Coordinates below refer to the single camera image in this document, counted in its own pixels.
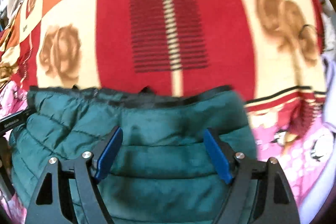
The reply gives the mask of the green quilted puffer jacket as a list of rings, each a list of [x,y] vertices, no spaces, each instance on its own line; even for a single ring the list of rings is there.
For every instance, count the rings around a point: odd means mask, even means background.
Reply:
[[[11,177],[30,203],[49,158],[74,159],[115,126],[122,147],[99,190],[115,223],[210,223],[227,196],[203,144],[207,128],[251,158],[256,144],[240,97],[223,86],[189,98],[110,89],[30,89],[35,113],[10,135]]]

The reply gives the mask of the pink penguin bed sheet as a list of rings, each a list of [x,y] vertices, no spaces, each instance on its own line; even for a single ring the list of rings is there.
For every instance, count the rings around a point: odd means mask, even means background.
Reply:
[[[281,164],[294,195],[300,206],[325,169],[334,146],[333,133],[323,125],[318,113],[308,132],[302,137],[280,124],[278,112],[270,110],[264,114],[249,113],[257,158],[267,161],[275,157]]]

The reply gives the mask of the lavender fleece garment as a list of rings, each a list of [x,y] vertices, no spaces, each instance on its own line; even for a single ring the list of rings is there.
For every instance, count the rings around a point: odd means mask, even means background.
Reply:
[[[326,79],[326,99],[323,106],[323,124],[335,133],[335,60],[326,53],[322,54]]]

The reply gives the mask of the red orange rose blanket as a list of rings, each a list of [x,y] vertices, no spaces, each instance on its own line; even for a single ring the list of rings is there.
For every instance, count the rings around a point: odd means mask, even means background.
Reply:
[[[1,84],[188,97],[230,85],[248,111],[321,112],[318,0],[23,0],[1,32]]]

